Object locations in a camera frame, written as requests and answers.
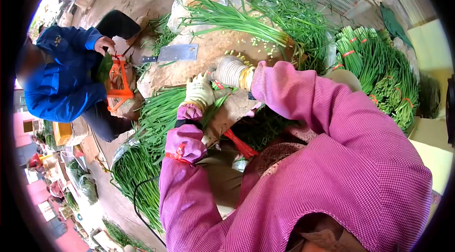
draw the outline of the orange plastic stool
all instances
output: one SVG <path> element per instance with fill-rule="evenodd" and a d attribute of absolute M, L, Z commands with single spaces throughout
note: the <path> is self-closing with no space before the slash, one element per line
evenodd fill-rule
<path fill-rule="evenodd" d="M 115 104 L 115 106 L 111 107 L 109 104 L 109 99 L 107 100 L 107 109 L 111 113 L 116 113 L 118 107 L 120 107 L 121 104 L 123 104 L 126 100 L 132 99 L 134 97 L 134 93 L 130 90 L 128 86 L 128 81 L 127 81 L 127 75 L 125 74 L 125 58 L 121 55 L 112 55 L 112 68 L 111 71 L 109 72 L 109 85 L 112 85 L 112 79 L 110 73 L 114 72 L 112 75 L 112 78 L 116 78 L 120 72 L 122 71 L 122 82 L 124 89 L 110 89 L 107 92 L 107 97 L 108 98 L 121 98 L 120 102 Z"/>

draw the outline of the blue jacket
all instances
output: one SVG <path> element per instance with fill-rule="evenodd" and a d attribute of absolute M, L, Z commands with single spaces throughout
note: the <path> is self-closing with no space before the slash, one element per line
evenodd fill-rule
<path fill-rule="evenodd" d="M 35 71 L 34 86 L 25 90 L 28 111 L 42 119 L 69 123 L 96 102 L 106 99 L 104 84 L 95 83 L 88 71 L 100 62 L 93 50 L 102 37 L 94 27 L 84 30 L 53 25 L 39 37 L 38 48 L 54 58 Z"/>

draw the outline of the glove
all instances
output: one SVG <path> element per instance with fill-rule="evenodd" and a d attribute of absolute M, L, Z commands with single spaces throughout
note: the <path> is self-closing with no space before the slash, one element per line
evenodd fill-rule
<path fill-rule="evenodd" d="M 194 104 L 202 112 L 212 105 L 216 100 L 231 93 L 230 88 L 213 90 L 212 85 L 208 81 L 208 75 L 200 73 L 195 78 L 187 80 L 187 96 L 185 101 L 181 102 L 179 107 L 185 104 Z"/>
<path fill-rule="evenodd" d="M 240 89 L 251 90 L 254 69 L 248 67 L 243 61 L 233 55 L 222 55 L 214 59 L 215 64 L 209 65 L 211 79 L 216 79 L 223 84 Z"/>

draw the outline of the hand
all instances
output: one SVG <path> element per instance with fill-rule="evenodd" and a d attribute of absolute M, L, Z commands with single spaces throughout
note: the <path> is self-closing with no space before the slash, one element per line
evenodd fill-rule
<path fill-rule="evenodd" d="M 115 52 L 115 42 L 106 36 L 97 39 L 93 49 L 105 56 L 106 50 L 104 50 L 104 47 L 111 48 Z"/>
<path fill-rule="evenodd" d="M 209 65 L 209 77 L 231 87 L 250 91 L 255 67 L 246 66 L 243 61 L 233 55 L 222 55 Z"/>
<path fill-rule="evenodd" d="M 200 73 L 195 78 L 188 78 L 187 80 L 187 96 L 185 101 L 180 105 L 184 104 L 195 104 L 201 111 L 212 105 L 219 98 L 226 96 L 231 93 L 230 88 L 224 88 L 220 90 L 213 90 L 212 85 L 208 81 L 208 75 Z"/>

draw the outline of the black cable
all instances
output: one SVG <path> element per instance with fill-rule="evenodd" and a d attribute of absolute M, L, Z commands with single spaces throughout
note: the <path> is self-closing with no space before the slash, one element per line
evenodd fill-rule
<path fill-rule="evenodd" d="M 144 219 L 142 218 L 141 214 L 137 211 L 136 209 L 136 193 L 137 193 L 137 189 L 139 188 L 140 185 L 146 183 L 146 182 L 149 182 L 149 181 L 153 181 L 155 179 L 158 179 L 160 176 L 156 176 L 156 177 L 153 177 L 153 178 L 150 178 L 148 180 L 145 180 L 145 181 L 142 181 L 141 183 L 137 184 L 136 187 L 134 188 L 134 193 L 133 193 L 133 205 L 134 205 L 134 212 L 136 213 L 136 215 L 142 220 L 142 222 L 147 226 L 148 229 L 150 229 L 150 231 L 155 234 L 155 236 L 161 241 L 161 243 L 164 245 L 164 247 L 166 247 L 166 244 L 162 241 L 161 237 L 159 237 L 154 231 L 153 229 L 148 225 L 147 222 L 144 221 Z"/>

